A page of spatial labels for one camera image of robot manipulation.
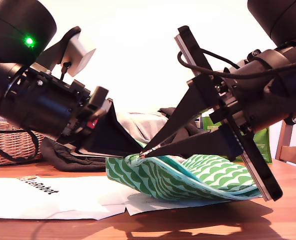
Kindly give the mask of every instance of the robotic arm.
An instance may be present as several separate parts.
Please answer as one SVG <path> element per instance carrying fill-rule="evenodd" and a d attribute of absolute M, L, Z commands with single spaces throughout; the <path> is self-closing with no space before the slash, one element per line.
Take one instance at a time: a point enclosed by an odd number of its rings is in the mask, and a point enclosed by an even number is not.
<path fill-rule="evenodd" d="M 55 34 L 51 14 L 37 0 L 0 0 L 0 116 L 68 147 L 76 155 L 118 156 L 216 154 L 233 160 L 241 155 L 264 199 L 277 200 L 282 191 L 253 142 L 253 134 L 285 120 L 296 123 L 296 0 L 249 0 L 248 8 L 277 48 L 252 52 L 234 72 L 213 71 L 189 27 L 175 38 L 179 62 L 195 78 L 163 129 L 142 149 L 118 123 L 108 91 L 92 95 L 65 73 L 81 71 L 94 49 L 79 41 L 81 29 L 68 31 L 44 51 Z M 181 59 L 184 55 L 187 62 Z M 60 79 L 52 76 L 62 66 Z M 207 109 L 217 130 L 168 145 L 163 142 Z"/>

